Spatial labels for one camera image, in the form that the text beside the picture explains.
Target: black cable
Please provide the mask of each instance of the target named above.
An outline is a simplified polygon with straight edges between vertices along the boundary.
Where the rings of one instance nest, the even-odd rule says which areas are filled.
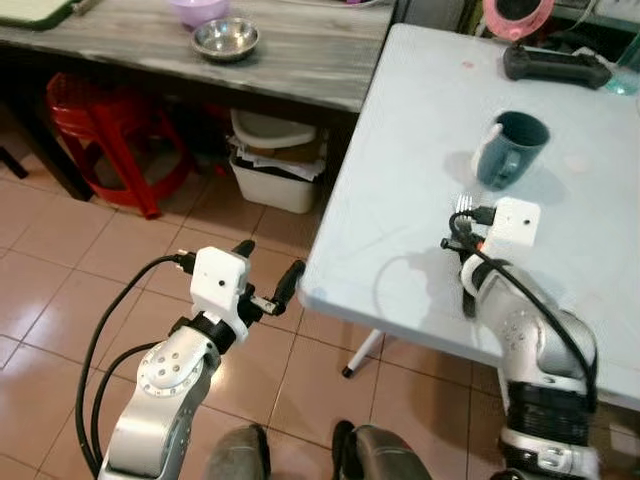
[[[468,241],[468,238],[465,234],[463,234],[455,221],[458,217],[473,217],[474,210],[465,210],[463,212],[456,212],[449,218],[449,229],[451,230],[453,236],[460,241],[460,243],[471,253],[480,257],[487,265],[489,265],[492,269],[496,270],[500,273],[504,278],[509,280],[518,290],[522,292],[522,294],[533,303],[536,308],[538,308],[542,314],[547,318],[549,325],[553,330],[558,334],[560,339],[565,343],[567,348],[571,351],[573,356],[576,358],[580,367],[582,368],[584,375],[587,379],[587,403],[589,405],[589,410],[591,412],[595,412],[598,397],[596,393],[596,376],[598,372],[598,350],[596,349],[595,355],[593,358],[593,363],[589,365],[587,359],[584,358],[580,347],[576,344],[573,337],[567,332],[564,326],[558,321],[556,316],[547,308],[547,306],[542,303],[538,297],[536,297],[531,290],[529,290],[525,285],[522,284],[516,277],[514,277],[507,269],[504,268],[500,263],[496,262],[493,258],[489,257],[485,253],[481,252],[475,245]]]
[[[109,368],[104,373],[102,380],[100,381],[100,385],[98,386],[98,390],[96,392],[96,396],[93,400],[93,408],[91,410],[91,446],[93,448],[93,453],[95,455],[96,463],[98,465],[102,464],[103,456],[102,456],[102,448],[100,447],[100,408],[102,406],[102,398],[104,397],[104,392],[107,388],[107,384],[109,383],[109,379],[113,375],[113,372],[120,366],[122,362],[124,362],[131,355],[135,355],[136,353],[143,352],[145,350],[149,350],[155,347],[158,342],[153,343],[145,343],[144,345],[139,345],[137,347],[133,347],[118,358],[116,358]]]
[[[89,466],[89,470],[91,474],[97,478],[100,473],[100,463],[96,461],[96,457],[94,456],[91,447],[89,446],[89,441],[87,439],[87,431],[84,427],[84,396],[87,388],[87,378],[89,376],[89,369],[91,368],[91,361],[93,360],[93,354],[96,349],[96,345],[98,344],[98,340],[100,338],[100,334],[104,329],[109,316],[116,309],[118,304],[122,301],[122,299],[131,291],[136,283],[153,267],[159,265],[164,262],[176,262],[179,263],[181,259],[180,255],[167,255],[164,257],[156,258],[152,260],[147,265],[142,267],[142,269],[136,274],[135,277],[127,284],[126,287],[122,289],[120,294],[115,298],[113,302],[109,305],[107,310],[102,315],[100,322],[96,326],[95,331],[93,332],[93,337],[91,338],[91,342],[89,343],[89,348],[87,349],[87,354],[84,359],[84,363],[82,365],[82,371],[80,372],[80,381],[78,383],[78,392],[76,394],[76,405],[75,405],[75,420],[76,420],[76,434],[78,436],[78,442],[80,442],[80,449],[82,450],[82,455],[84,456],[87,465]]]

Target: black game controller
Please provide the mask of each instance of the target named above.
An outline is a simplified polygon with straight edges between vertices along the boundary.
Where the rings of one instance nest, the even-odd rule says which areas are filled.
[[[592,55],[567,55],[526,50],[522,46],[507,48],[502,57],[504,70],[511,80],[535,78],[600,88],[611,79],[609,69]]]

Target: gray wooden tabletop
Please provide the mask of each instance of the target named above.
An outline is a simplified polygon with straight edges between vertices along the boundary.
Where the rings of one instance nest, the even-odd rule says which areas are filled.
[[[0,43],[359,112],[393,3],[353,9],[232,0],[231,15],[254,22],[261,42],[251,57],[225,66],[191,50],[190,34],[166,0],[102,0],[85,16],[71,16],[44,32],[0,26]]]

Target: blue mug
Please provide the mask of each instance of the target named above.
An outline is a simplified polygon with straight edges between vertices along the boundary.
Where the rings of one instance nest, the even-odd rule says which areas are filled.
[[[474,156],[478,180],[490,190],[514,184],[549,142],[549,129],[522,112],[504,112]]]

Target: gray pants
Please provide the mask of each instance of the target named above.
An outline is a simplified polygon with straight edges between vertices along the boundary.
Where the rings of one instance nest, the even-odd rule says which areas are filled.
[[[370,425],[356,428],[355,452],[360,473],[343,480],[431,480],[418,456],[396,434]],[[218,443],[205,480],[266,480],[270,475],[266,436],[256,425],[234,430]]]

